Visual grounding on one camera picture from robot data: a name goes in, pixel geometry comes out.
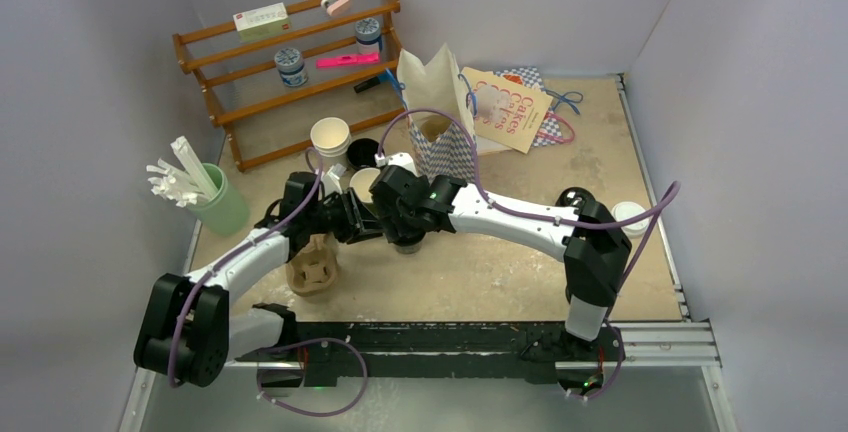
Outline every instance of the white paper cup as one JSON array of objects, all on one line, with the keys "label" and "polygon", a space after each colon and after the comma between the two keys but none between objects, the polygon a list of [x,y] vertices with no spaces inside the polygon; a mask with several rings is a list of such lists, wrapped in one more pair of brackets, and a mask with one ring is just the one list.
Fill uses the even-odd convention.
[{"label": "white paper cup", "polygon": [[367,169],[357,171],[353,174],[353,177],[350,178],[350,188],[353,189],[353,193],[356,194],[356,197],[360,202],[362,202],[362,205],[375,215],[377,213],[377,209],[374,207],[374,200],[371,198],[371,192],[368,189],[370,189],[371,184],[377,180],[378,175],[380,175],[380,169],[369,167]]},{"label": "white paper cup", "polygon": [[[612,208],[612,217],[616,220],[616,222],[621,222],[622,220],[635,217],[643,212],[645,212],[645,208],[636,202],[619,202]],[[638,239],[645,234],[646,230],[648,230],[648,223],[650,221],[651,219],[640,220],[635,224],[622,227],[621,230],[624,231],[624,235],[627,237],[631,239]]]},{"label": "white paper cup", "polygon": [[347,162],[347,146],[350,145],[350,127],[347,122],[337,117],[327,117],[315,122],[309,132],[312,146],[324,159],[324,170],[330,170],[335,164],[349,167]]}]

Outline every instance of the black cup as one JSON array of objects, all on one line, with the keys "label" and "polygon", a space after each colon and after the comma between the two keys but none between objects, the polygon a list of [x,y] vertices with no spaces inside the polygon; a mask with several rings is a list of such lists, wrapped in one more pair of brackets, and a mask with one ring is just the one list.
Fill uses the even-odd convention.
[{"label": "black cup", "polygon": [[354,170],[368,167],[377,167],[377,147],[379,144],[373,139],[356,139],[347,147],[347,161]]}]

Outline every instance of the blue jar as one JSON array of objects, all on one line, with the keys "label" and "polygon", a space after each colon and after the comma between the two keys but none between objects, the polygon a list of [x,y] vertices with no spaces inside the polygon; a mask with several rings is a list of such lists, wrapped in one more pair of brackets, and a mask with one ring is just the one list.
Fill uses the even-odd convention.
[{"label": "blue jar", "polygon": [[383,31],[380,30],[380,22],[369,17],[354,24],[356,33],[356,47],[362,55],[373,54],[383,51]]},{"label": "blue jar", "polygon": [[288,87],[300,87],[305,84],[309,77],[306,75],[306,67],[303,62],[303,54],[293,47],[286,47],[274,55],[277,64],[277,72],[283,79],[283,84]]}]

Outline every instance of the white paper bag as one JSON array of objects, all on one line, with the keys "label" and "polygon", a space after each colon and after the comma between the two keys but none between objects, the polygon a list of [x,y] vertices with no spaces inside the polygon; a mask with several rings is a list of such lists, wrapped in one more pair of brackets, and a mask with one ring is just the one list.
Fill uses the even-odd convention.
[{"label": "white paper bag", "polygon": [[[408,110],[424,107],[445,112],[460,121],[474,139],[474,117],[466,99],[469,91],[459,77],[456,58],[447,44],[427,65],[401,50],[397,79]],[[412,114],[407,123],[420,174],[430,180],[437,175],[474,180],[471,146],[455,124],[427,113]]]}]

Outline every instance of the green cup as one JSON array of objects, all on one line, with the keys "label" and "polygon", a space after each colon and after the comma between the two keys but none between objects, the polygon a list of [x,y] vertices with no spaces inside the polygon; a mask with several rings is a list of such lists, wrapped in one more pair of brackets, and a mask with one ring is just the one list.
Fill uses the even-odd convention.
[{"label": "green cup", "polygon": [[218,192],[212,200],[200,205],[188,205],[203,227],[222,237],[233,235],[247,223],[250,209],[241,193],[230,184],[224,172],[217,165],[203,164],[206,173],[212,179]]}]

